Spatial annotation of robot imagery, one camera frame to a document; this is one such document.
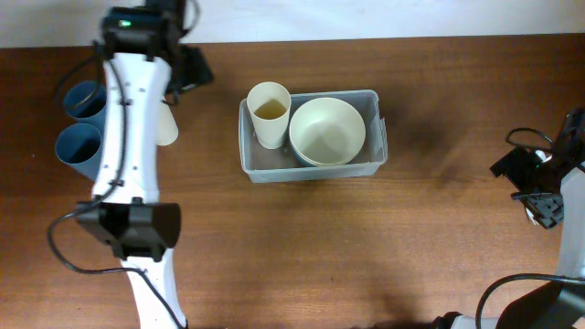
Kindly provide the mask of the cream cup front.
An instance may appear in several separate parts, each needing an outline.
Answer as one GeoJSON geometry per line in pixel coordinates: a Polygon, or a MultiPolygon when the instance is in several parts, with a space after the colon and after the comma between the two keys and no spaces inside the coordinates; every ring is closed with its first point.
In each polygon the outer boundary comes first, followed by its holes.
{"type": "Polygon", "coordinates": [[[250,90],[246,103],[260,144],[266,149],[281,147],[290,120],[289,91],[277,82],[262,82],[250,90]]]}

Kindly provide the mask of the blue bowl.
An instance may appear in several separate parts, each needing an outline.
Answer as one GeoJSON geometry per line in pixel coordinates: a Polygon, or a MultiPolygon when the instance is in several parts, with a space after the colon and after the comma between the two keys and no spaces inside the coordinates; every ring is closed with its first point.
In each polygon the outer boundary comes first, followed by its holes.
{"type": "Polygon", "coordinates": [[[303,159],[298,155],[292,145],[288,146],[289,153],[291,154],[291,158],[295,162],[296,167],[305,167],[305,163],[303,159]]]}

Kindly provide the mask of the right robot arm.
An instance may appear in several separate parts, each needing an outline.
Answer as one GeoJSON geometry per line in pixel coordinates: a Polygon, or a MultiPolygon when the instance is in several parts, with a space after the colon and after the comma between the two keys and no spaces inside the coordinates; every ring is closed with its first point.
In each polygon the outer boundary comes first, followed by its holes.
{"type": "Polygon", "coordinates": [[[572,328],[584,317],[584,109],[567,114],[554,140],[522,127],[505,141],[514,149],[490,170],[517,188],[511,198],[522,203],[528,219],[546,229],[562,226],[557,270],[505,276],[484,291],[475,315],[446,313],[431,328],[572,328]],[[498,287],[528,280],[545,284],[508,304],[498,317],[483,316],[498,287]]]}

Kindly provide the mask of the cream bowl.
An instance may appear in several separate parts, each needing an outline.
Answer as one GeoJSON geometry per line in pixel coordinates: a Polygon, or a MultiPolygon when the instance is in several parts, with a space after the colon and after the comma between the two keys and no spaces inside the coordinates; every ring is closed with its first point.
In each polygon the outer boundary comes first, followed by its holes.
{"type": "Polygon", "coordinates": [[[309,165],[345,165],[361,151],[366,126],[360,113],[348,102],[322,97],[295,111],[289,140],[296,154],[309,165]]]}

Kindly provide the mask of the clear plastic storage container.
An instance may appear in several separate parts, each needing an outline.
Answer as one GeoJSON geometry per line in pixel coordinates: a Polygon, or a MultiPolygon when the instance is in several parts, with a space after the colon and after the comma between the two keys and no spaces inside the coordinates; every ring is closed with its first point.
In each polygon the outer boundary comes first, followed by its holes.
{"type": "Polygon", "coordinates": [[[269,150],[256,136],[246,100],[239,104],[239,153],[242,170],[253,183],[280,183],[373,175],[388,160],[385,120],[379,113],[379,97],[373,90],[342,90],[293,94],[291,112],[304,103],[322,97],[346,101],[364,119],[366,140],[359,154],[349,163],[337,166],[296,167],[288,146],[269,150]]]}

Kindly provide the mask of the cream cup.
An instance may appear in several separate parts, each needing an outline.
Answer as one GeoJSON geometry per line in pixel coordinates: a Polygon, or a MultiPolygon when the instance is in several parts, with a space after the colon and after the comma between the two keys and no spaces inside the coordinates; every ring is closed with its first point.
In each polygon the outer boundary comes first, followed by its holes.
{"type": "Polygon", "coordinates": [[[250,90],[246,103],[260,144],[266,149],[281,147],[290,120],[289,91],[277,82],[262,82],[250,90]]]}
{"type": "Polygon", "coordinates": [[[170,106],[161,103],[157,124],[157,144],[159,146],[170,145],[176,141],[178,135],[178,126],[170,106]]]}

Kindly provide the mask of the white plastic fork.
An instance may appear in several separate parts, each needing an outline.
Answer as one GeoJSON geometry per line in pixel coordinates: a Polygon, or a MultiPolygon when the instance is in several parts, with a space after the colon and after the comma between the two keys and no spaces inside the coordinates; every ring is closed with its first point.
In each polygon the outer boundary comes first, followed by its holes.
{"type": "Polygon", "coordinates": [[[527,217],[535,224],[541,225],[541,218],[542,214],[540,208],[537,203],[532,201],[527,201],[525,204],[525,210],[527,217]]]}

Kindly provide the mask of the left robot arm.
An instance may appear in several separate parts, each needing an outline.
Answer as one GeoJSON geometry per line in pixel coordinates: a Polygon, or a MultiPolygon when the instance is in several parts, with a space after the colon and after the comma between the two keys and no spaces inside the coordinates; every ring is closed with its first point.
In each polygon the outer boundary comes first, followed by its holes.
{"type": "Polygon", "coordinates": [[[162,203],[156,171],[161,108],[167,94],[212,81],[197,48],[181,44],[199,19],[195,1],[114,7],[101,22],[96,59],[105,71],[106,117],[100,169],[90,202],[72,215],[120,260],[142,328],[186,328],[173,269],[181,229],[176,203],[162,203]]]}

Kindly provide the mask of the white plastic spoon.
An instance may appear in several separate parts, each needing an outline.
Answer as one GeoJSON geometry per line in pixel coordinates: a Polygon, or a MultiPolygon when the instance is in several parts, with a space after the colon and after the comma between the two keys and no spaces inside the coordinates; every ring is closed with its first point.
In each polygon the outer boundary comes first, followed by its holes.
{"type": "Polygon", "coordinates": [[[535,154],[540,158],[540,160],[545,163],[547,161],[549,161],[552,156],[551,155],[546,155],[545,152],[543,152],[542,150],[536,150],[535,154]]]}

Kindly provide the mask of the blue cup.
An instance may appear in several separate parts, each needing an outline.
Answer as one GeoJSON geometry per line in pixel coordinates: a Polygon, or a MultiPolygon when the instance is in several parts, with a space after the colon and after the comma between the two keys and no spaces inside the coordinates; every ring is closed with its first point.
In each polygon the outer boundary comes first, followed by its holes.
{"type": "Polygon", "coordinates": [[[91,181],[95,181],[101,163],[101,132],[89,123],[75,123],[63,130],[55,142],[55,154],[91,181]]]}
{"type": "Polygon", "coordinates": [[[77,122],[95,126],[104,131],[107,92],[103,85],[86,80],[72,87],[63,100],[63,107],[69,117],[77,122]]]}

